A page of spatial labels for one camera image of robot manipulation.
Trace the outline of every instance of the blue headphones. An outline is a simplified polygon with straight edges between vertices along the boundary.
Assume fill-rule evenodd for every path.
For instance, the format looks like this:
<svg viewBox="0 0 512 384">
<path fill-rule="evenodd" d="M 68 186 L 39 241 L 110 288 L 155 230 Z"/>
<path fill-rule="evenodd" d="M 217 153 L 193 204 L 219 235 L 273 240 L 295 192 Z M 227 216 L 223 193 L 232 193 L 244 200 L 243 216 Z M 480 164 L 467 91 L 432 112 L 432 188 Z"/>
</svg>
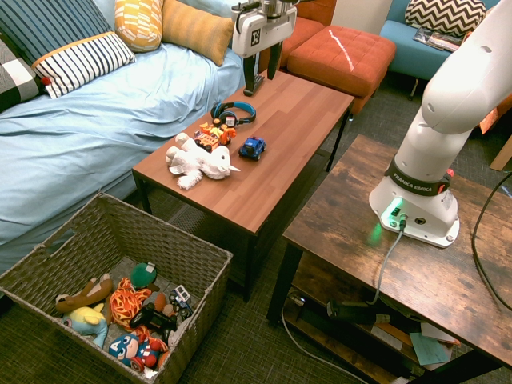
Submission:
<svg viewBox="0 0 512 384">
<path fill-rule="evenodd" d="M 234 112 L 227 110 L 228 108 L 239 108 L 250 114 L 247 118 L 237 118 Z M 239 126 L 240 124 L 247 124 L 256 119 L 256 109 L 247 102 L 218 102 L 211 109 L 211 117 L 219 118 L 222 124 L 228 126 Z"/>
</svg>

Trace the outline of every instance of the blue couch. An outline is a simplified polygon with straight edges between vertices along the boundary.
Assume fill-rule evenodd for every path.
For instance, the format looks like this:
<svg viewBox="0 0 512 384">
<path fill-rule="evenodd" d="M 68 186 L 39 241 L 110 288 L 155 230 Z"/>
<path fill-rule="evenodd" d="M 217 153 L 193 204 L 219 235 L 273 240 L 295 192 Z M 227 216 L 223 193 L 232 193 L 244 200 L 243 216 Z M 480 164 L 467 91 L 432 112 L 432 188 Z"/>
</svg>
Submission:
<svg viewBox="0 0 512 384">
<path fill-rule="evenodd" d="M 414 78 L 430 80 L 450 55 L 447 50 L 437 50 L 413 40 L 417 29 L 406 24 L 406 8 L 410 0 L 393 0 L 380 35 L 397 46 L 389 71 L 407 74 Z M 486 8 L 499 0 L 483 0 Z"/>
<path fill-rule="evenodd" d="M 114 0 L 95 1 L 113 25 Z M 0 113 L 0 274 L 98 191 L 133 192 L 134 165 L 244 85 L 230 49 L 222 66 L 167 43 L 136 57 L 60 98 Z"/>
</svg>

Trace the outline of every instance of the light blue bedsheet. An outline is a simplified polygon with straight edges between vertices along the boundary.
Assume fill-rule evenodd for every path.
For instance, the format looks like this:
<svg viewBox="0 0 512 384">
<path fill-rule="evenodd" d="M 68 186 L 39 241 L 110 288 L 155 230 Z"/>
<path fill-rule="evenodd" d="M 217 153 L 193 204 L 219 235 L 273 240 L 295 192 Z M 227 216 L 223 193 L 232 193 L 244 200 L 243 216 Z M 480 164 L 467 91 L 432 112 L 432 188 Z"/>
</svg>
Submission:
<svg viewBox="0 0 512 384">
<path fill-rule="evenodd" d="M 162 44 L 61 98 L 0 114 L 0 273 L 99 190 L 127 196 L 132 166 L 243 85 L 231 50 L 217 67 Z"/>
</svg>

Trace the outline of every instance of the brown coffee table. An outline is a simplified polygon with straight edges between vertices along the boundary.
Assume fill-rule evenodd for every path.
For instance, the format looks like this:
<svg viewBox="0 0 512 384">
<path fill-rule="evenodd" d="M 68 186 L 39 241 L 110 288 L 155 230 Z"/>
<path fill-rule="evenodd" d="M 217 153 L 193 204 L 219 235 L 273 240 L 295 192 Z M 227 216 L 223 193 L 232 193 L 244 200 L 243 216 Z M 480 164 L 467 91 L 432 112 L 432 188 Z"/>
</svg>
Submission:
<svg viewBox="0 0 512 384">
<path fill-rule="evenodd" d="M 286 322 L 379 383 L 390 383 L 396 377 L 354 350 L 365 342 L 356 340 L 352 349 L 336 343 L 307 321 L 313 318 L 305 310 L 307 304 L 295 309 L 298 306 L 286 297 L 293 286 L 325 317 L 325 305 L 332 298 L 339 302 L 373 298 L 381 264 L 397 234 L 381 228 L 368 197 L 395 152 L 358 136 L 344 153 L 284 232 L 288 245 L 267 314 L 270 322 L 280 321 L 286 301 Z M 450 188 L 458 200 L 461 221 L 454 244 L 440 249 L 403 237 L 384 270 L 381 297 L 419 314 L 473 350 L 427 371 L 411 384 L 455 384 L 500 366 L 512 367 L 512 311 L 498 302 L 482 281 L 470 244 L 490 190 L 457 175 Z M 476 241 L 482 264 L 508 303 L 512 302 L 511 211 L 510 198 L 496 194 L 483 215 Z M 399 349 L 389 349 L 376 357 L 381 364 L 384 358 L 390 360 L 397 355 L 418 365 L 412 345 L 406 343 L 409 336 L 405 336 Z"/>
<path fill-rule="evenodd" d="M 257 112 L 254 122 L 237 128 L 237 137 L 228 146 L 231 164 L 241 172 L 233 172 L 221 181 L 204 177 L 194 188 L 180 190 L 178 177 L 166 165 L 166 151 L 175 144 L 171 139 L 133 168 L 145 211 L 151 213 L 145 186 L 150 183 L 248 235 L 245 276 L 235 279 L 244 286 L 244 298 L 248 300 L 254 260 L 267 253 L 281 235 L 301 196 L 326 163 L 330 168 L 353 100 L 352 96 L 283 72 L 277 72 L 273 80 L 266 79 L 250 98 L 238 90 L 226 102 L 248 102 Z M 233 111 L 239 118 L 244 115 L 243 111 Z M 193 137 L 199 124 L 211 120 L 206 114 L 184 132 Z M 320 146 L 340 120 L 336 143 L 328 154 Z M 238 149 L 249 136 L 264 138 L 267 143 L 258 162 L 238 156 Z M 310 169 L 312 162 L 320 165 L 315 167 L 317 173 Z"/>
</svg>

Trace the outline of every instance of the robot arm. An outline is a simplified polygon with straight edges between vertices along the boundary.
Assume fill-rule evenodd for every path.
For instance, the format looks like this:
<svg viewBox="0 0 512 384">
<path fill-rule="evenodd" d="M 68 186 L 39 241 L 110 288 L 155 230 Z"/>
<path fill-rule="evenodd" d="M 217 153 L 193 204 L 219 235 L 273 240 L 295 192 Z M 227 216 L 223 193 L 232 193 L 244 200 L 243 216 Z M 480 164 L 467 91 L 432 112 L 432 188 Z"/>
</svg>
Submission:
<svg viewBox="0 0 512 384">
<path fill-rule="evenodd" d="M 294 32 L 297 9 L 291 2 L 280 0 L 250 0 L 232 8 L 234 22 L 233 51 L 243 57 L 246 88 L 251 96 L 263 78 L 254 74 L 256 54 L 270 48 L 269 79 L 274 78 L 281 56 L 282 41 Z"/>
<path fill-rule="evenodd" d="M 512 0 L 501 0 L 430 80 L 422 106 L 386 176 L 370 194 L 381 224 L 436 246 L 458 234 L 457 200 L 447 174 L 470 133 L 512 93 Z"/>
</svg>

